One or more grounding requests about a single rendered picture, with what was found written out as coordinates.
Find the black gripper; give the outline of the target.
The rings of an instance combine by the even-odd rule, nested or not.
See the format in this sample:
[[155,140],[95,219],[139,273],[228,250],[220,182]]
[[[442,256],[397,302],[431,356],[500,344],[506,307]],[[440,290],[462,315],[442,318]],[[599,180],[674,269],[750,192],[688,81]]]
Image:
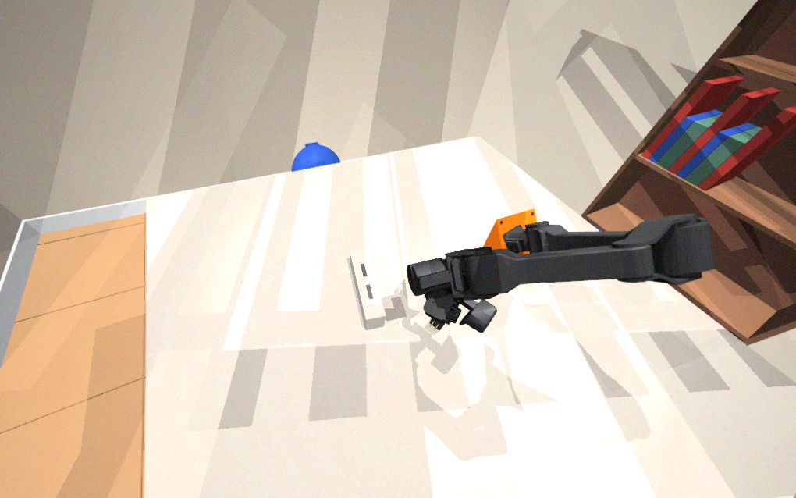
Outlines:
[[496,307],[487,300],[480,300],[479,302],[475,300],[464,301],[464,299],[460,297],[459,304],[469,310],[461,319],[459,325],[467,324],[467,326],[470,326],[479,333],[483,333],[486,330],[497,312]]

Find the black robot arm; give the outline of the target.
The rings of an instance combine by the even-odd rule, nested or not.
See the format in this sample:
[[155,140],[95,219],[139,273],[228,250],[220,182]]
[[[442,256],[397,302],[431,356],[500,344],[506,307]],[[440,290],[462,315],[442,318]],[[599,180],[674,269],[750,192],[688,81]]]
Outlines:
[[408,265],[413,295],[430,293],[425,314],[455,324],[460,297],[491,299],[521,284],[616,279],[680,286],[714,269],[710,222],[695,213],[641,222],[631,231],[568,232],[549,221],[524,227],[503,234],[507,248],[464,248]]

